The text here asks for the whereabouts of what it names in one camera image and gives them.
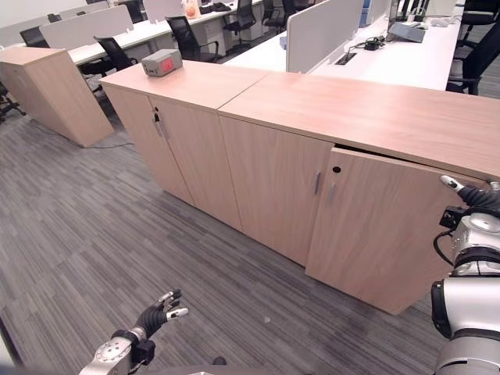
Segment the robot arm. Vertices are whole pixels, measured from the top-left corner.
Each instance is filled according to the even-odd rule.
[[[149,338],[167,321],[188,314],[188,309],[174,309],[180,297],[179,289],[169,291],[141,313],[133,328],[115,332],[80,375],[127,375],[147,366],[155,356],[155,343]]]
[[[448,176],[441,181],[468,209],[448,207],[441,225],[452,237],[449,277],[433,283],[432,319],[450,341],[443,347],[436,375],[500,373],[500,185],[479,190]],[[444,257],[434,241],[434,247]]]

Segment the wooden countertop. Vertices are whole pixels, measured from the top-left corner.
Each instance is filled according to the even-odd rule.
[[[183,60],[182,69],[164,77],[149,77],[141,64],[100,81],[184,104],[218,109],[269,72]]]
[[[495,99],[270,73],[219,112],[471,177],[500,177],[500,101]]]
[[[0,51],[0,63],[25,66],[64,52],[57,48],[10,47]]]

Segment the white partition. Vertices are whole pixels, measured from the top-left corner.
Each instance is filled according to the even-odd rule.
[[[51,48],[67,50],[91,45],[96,37],[113,37],[133,30],[134,25],[125,5],[72,17],[40,27]]]
[[[143,3],[151,23],[164,21],[165,17],[184,15],[184,7],[180,0],[143,0]]]
[[[23,43],[20,32],[32,27],[45,25],[48,23],[47,16],[33,18],[32,20],[14,23],[0,28],[0,45],[7,47],[16,43]]]
[[[388,13],[390,5],[391,0],[371,0],[368,16],[366,16],[366,24],[371,25],[383,14]]]
[[[326,0],[287,22],[287,71],[307,73],[358,30],[363,0]]]
[[[79,12],[92,13],[106,8],[108,8],[108,2],[95,2],[94,4],[64,10],[62,12],[59,12],[59,15],[63,20],[67,20],[68,18],[76,17],[77,13]]]

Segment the gray box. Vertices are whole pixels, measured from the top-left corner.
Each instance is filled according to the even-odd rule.
[[[178,49],[160,49],[141,60],[144,72],[152,77],[163,77],[182,67],[182,57]]]

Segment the red label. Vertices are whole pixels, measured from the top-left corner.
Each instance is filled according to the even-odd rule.
[[[164,73],[170,72],[172,69],[173,69],[173,60],[171,57],[162,61],[162,71]]]

